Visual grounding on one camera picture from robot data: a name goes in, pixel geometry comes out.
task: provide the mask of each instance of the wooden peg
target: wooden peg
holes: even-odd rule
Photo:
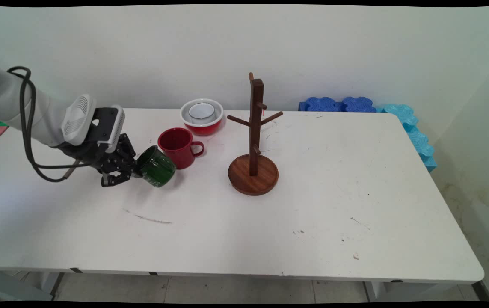
[[[261,154],[261,151],[260,151],[260,148],[258,148],[258,145],[257,144],[254,144],[252,146],[252,149],[254,149],[254,152],[256,152],[256,154]]]
[[[248,123],[244,120],[241,120],[239,118],[233,117],[232,115],[228,115],[227,119],[230,119],[231,121],[236,121],[239,124],[246,125],[246,126],[250,127],[250,123]]]
[[[282,115],[282,111],[279,111],[278,113],[275,113],[274,115],[264,119],[263,121],[261,121],[261,125],[264,125],[265,123],[268,123],[269,121],[273,121],[274,119],[276,119],[277,117],[280,117]]]
[[[260,103],[260,102],[256,102],[256,106],[260,107],[263,110],[267,109],[267,106],[264,105],[264,104],[262,104],[262,103]]]

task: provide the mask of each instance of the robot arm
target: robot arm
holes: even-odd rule
[[[26,70],[27,75],[15,73]],[[102,174],[102,187],[114,186],[141,177],[136,168],[135,151],[126,134],[121,134],[124,111],[119,105],[97,108],[88,94],[72,104],[52,99],[35,89],[27,68],[0,70],[0,121],[23,132],[26,155],[43,179],[58,182],[67,179],[74,168],[92,166]],[[92,121],[99,120],[98,125]],[[30,138],[58,148],[75,158],[76,164],[43,166],[35,163]],[[50,179],[40,169],[70,168],[61,179]]]

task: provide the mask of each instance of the round wooden base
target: round wooden base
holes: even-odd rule
[[[229,165],[228,175],[231,185],[245,195],[263,195],[268,193],[278,180],[278,169],[272,160],[258,157],[258,175],[249,175],[248,154],[239,156]]]

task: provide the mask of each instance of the green mug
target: green mug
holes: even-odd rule
[[[136,165],[143,179],[154,187],[162,187],[168,183],[176,172],[176,165],[156,145],[143,152]]]

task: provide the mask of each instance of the black cable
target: black cable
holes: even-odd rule
[[[21,74],[14,73],[13,71],[15,70],[24,70],[26,72],[26,75],[23,76]],[[90,166],[90,163],[85,163],[85,164],[71,164],[71,165],[58,165],[58,166],[44,166],[37,164],[35,162],[35,159],[33,158],[33,151],[31,149],[31,126],[33,125],[33,115],[35,114],[35,98],[36,98],[36,89],[35,85],[33,82],[31,82],[30,77],[31,77],[31,71],[29,68],[25,68],[23,66],[15,66],[13,68],[10,68],[7,72],[10,74],[13,74],[15,76],[18,76],[22,78],[22,85],[20,86],[20,124],[21,124],[21,131],[22,131],[22,137],[24,139],[24,150],[26,152],[26,157],[27,160],[31,163],[31,166],[37,172],[37,174],[42,177],[43,179],[50,181],[50,182],[61,182],[65,179],[67,179],[64,175],[64,177],[60,179],[51,179],[44,175],[39,168],[42,169],[65,169],[65,168],[79,168],[82,166]],[[26,85],[29,84],[31,88],[31,101],[30,101],[30,117],[27,121],[26,125],[26,115],[25,115],[25,91],[26,91]]]

